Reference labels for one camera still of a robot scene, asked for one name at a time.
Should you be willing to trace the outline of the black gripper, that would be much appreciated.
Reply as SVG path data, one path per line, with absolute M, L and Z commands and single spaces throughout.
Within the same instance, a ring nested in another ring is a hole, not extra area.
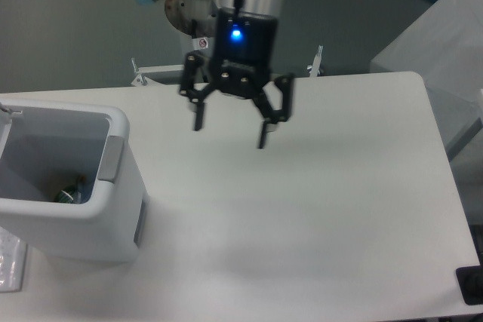
M 235 14 L 233 9 L 221 9 L 217 16 L 215 45 L 212 57 L 198 51 L 186 54 L 180 79 L 179 95 L 194 105 L 193 130 L 203 128 L 205 99 L 215 90 L 243 99 L 252 99 L 263 122 L 259 149 L 266 145 L 271 126 L 290 119 L 293 110 L 295 75 L 287 73 L 273 81 L 281 92 L 281 108 L 274 109 L 263 87 L 269 81 L 270 60 L 275 43 L 278 20 L 275 17 Z M 204 64 L 208 65 L 208 83 L 195 88 L 195 77 Z

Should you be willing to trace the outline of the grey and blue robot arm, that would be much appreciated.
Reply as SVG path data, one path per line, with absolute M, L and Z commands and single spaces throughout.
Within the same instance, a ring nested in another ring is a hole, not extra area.
M 263 119 L 258 146 L 263 148 L 267 134 L 292 113 L 294 75 L 274 77 L 270 66 L 283 0 L 176 1 L 187 34 L 213 39 L 207 53 L 196 46 L 184 57 L 178 93 L 193 107 L 194 130 L 203 127 L 205 100 L 219 91 L 258 108 Z

